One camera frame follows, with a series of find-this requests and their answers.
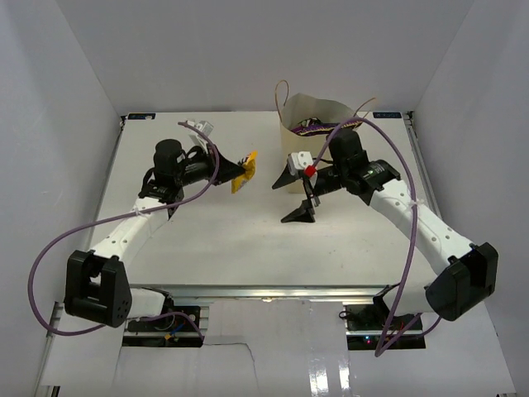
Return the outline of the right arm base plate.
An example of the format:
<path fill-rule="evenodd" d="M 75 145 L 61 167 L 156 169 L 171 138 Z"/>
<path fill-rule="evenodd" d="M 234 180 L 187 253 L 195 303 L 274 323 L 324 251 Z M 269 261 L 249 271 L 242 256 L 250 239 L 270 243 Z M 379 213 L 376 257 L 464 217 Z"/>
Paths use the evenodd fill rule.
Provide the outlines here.
<path fill-rule="evenodd" d="M 376 349 L 385 320 L 372 303 L 345 302 L 339 318 L 346 326 L 346 341 L 350 352 L 373 352 Z M 417 320 L 389 349 L 425 349 L 427 346 L 422 333 L 422 321 Z"/>

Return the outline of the dark purple nut snack bag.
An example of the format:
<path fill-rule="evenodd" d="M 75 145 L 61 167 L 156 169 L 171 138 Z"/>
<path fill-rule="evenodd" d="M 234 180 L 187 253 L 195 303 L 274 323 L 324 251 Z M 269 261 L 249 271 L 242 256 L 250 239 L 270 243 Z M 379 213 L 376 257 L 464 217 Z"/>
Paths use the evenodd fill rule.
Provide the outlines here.
<path fill-rule="evenodd" d="M 310 118 L 300 122 L 291 132 L 297 136 L 309 137 L 330 134 L 338 123 L 324 123 L 318 118 Z"/>

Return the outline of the yellow M&M's packet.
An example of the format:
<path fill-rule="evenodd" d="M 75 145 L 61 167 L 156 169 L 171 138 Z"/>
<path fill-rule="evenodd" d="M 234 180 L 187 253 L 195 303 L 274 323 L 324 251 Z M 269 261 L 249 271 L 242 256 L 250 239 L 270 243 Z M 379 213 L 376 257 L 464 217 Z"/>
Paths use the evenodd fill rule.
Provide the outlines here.
<path fill-rule="evenodd" d="M 257 155 L 258 151 L 252 151 L 238 162 L 238 165 L 244 171 L 231 181 L 231 192 L 233 194 L 239 192 L 254 177 Z"/>

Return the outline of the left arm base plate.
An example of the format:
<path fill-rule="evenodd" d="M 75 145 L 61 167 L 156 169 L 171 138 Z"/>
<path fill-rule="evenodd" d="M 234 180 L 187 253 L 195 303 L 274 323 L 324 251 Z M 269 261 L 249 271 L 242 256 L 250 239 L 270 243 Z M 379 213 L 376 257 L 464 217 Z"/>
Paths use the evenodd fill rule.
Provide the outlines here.
<path fill-rule="evenodd" d="M 179 312 L 185 313 L 193 320 L 196 326 L 199 326 L 201 308 L 199 306 L 168 306 L 162 309 L 162 313 Z M 149 322 L 130 321 L 126 325 L 126 330 L 133 333 L 157 332 L 163 334 L 175 335 L 178 332 L 195 332 L 191 323 L 181 316 L 170 316 Z"/>

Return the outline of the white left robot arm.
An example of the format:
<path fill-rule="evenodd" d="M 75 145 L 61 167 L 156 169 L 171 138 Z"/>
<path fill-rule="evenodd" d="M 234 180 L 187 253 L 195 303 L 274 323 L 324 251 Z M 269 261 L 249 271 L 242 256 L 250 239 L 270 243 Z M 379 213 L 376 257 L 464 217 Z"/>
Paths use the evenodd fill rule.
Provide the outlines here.
<path fill-rule="evenodd" d="M 173 216 L 184 200 L 184 187 L 203 181 L 231 183 L 236 191 L 255 169 L 255 154 L 227 160 L 209 144 L 185 151 L 165 139 L 155 146 L 154 165 L 144 176 L 130 217 L 122 220 L 88 251 L 75 251 L 67 262 L 64 308 L 67 314 L 112 328 L 143 318 L 158 330 L 174 322 L 174 309 L 163 293 L 129 285 L 126 269 L 141 248 Z"/>

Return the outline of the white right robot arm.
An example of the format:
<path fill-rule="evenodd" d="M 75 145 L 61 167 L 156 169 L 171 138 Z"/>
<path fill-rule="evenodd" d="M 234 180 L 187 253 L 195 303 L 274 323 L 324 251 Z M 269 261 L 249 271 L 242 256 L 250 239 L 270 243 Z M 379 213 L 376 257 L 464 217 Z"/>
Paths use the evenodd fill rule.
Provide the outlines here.
<path fill-rule="evenodd" d="M 387 286 L 374 298 L 374 322 L 390 330 L 403 315 L 436 313 L 453 322 L 495 291 L 498 252 L 461 236 L 426 205 L 412 199 L 412 189 L 385 160 L 370 160 L 358 133 L 340 129 L 329 145 L 331 163 L 312 165 L 308 151 L 288 155 L 273 189 L 301 181 L 306 198 L 282 222 L 314 222 L 320 197 L 340 189 L 359 197 L 386 217 L 419 251 L 435 274 L 431 282 Z"/>

